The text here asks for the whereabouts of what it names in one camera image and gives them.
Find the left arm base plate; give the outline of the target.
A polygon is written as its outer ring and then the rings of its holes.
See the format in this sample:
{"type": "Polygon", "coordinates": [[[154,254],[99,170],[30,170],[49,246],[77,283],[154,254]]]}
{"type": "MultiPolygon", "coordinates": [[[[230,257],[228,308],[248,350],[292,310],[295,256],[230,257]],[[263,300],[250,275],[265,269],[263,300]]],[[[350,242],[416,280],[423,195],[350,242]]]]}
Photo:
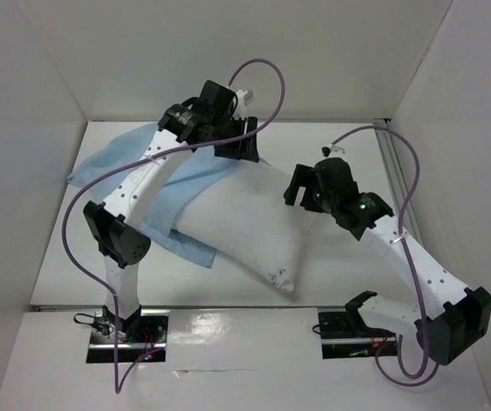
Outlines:
{"type": "MultiPolygon", "coordinates": [[[[87,347],[87,364],[109,364],[113,362],[116,333],[113,325],[101,311],[94,314],[79,313],[74,317],[76,324],[91,328],[87,347]]],[[[165,362],[169,312],[144,309],[138,325],[129,329],[129,334],[118,337],[118,359],[120,363],[133,363],[141,358],[144,363],[165,362]]]]}

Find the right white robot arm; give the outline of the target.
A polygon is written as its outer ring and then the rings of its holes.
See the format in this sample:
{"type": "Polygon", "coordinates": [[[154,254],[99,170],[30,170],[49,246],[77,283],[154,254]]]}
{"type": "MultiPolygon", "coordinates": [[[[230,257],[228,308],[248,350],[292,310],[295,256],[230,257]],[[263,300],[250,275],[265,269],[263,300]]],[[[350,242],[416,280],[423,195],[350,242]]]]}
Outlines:
{"type": "Polygon", "coordinates": [[[331,215],[361,244],[371,247],[416,295],[417,305],[390,301],[364,291],[346,306],[344,324],[355,336],[370,329],[413,337],[440,366],[452,363],[488,330],[491,294],[470,288],[445,269],[422,245],[399,229],[392,208],[378,195],[363,193],[342,158],[296,166],[284,192],[288,206],[331,215]]]}

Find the white pillow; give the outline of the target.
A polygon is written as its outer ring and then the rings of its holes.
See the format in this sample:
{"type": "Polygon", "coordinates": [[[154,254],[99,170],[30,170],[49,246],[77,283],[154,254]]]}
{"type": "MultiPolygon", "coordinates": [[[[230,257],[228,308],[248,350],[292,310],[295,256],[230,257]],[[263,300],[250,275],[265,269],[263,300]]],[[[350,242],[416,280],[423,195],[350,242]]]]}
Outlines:
{"type": "Polygon", "coordinates": [[[271,165],[239,162],[183,208],[174,228],[291,293],[316,215],[285,204],[289,182],[271,165]]]}

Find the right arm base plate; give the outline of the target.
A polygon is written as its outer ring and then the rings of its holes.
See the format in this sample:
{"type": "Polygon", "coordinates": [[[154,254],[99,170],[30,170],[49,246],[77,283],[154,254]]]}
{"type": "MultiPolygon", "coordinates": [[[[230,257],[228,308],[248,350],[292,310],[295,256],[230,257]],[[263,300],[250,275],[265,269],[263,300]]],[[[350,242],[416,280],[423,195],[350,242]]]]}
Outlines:
{"type": "Polygon", "coordinates": [[[379,348],[383,348],[381,356],[397,356],[393,333],[354,325],[343,307],[319,308],[317,318],[312,332],[320,337],[324,360],[375,357],[379,348]]]}

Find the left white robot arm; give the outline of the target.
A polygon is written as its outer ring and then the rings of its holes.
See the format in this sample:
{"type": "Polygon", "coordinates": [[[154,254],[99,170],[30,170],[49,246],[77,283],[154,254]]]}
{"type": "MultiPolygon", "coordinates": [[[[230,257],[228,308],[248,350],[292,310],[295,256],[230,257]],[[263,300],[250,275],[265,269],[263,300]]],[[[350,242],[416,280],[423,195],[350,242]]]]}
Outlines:
{"type": "Polygon", "coordinates": [[[174,104],[159,120],[158,129],[132,170],[100,203],[88,202],[84,216],[103,256],[110,292],[103,316],[113,336],[133,340],[140,331],[138,268],[151,240],[139,230],[155,196],[177,168],[188,160],[189,146],[226,140],[256,128],[246,109],[250,90],[237,90],[207,81],[199,96],[174,104]]]}

